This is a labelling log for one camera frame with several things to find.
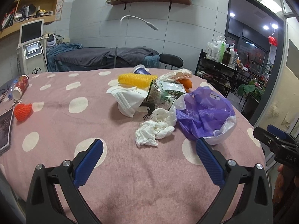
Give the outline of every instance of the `white label on purple bag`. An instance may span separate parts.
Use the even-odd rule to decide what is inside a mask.
[[[220,100],[220,96],[215,92],[211,92],[210,97],[212,99]]]

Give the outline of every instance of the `monitor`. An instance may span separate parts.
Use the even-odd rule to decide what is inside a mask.
[[[39,41],[43,33],[44,20],[35,20],[20,27],[20,46]]]

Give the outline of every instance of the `purple plastic bag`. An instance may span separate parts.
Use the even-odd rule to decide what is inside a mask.
[[[209,87],[198,87],[184,98],[186,109],[177,110],[176,118],[187,139],[214,136],[230,116],[235,116],[231,103]]]

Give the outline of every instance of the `blue gripper pad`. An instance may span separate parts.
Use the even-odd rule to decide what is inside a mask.
[[[201,139],[196,141],[196,152],[204,164],[213,184],[218,185],[220,188],[224,186],[224,170]]]
[[[97,140],[94,146],[82,159],[78,167],[75,169],[74,185],[79,188],[86,184],[92,170],[99,161],[104,151],[104,145],[101,140]]]
[[[273,125],[268,125],[267,131],[277,136],[281,140],[285,140],[287,138],[286,133]]]

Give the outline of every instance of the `tablet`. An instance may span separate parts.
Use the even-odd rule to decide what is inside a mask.
[[[0,154],[10,148],[10,136],[13,123],[14,108],[6,111],[0,116]]]

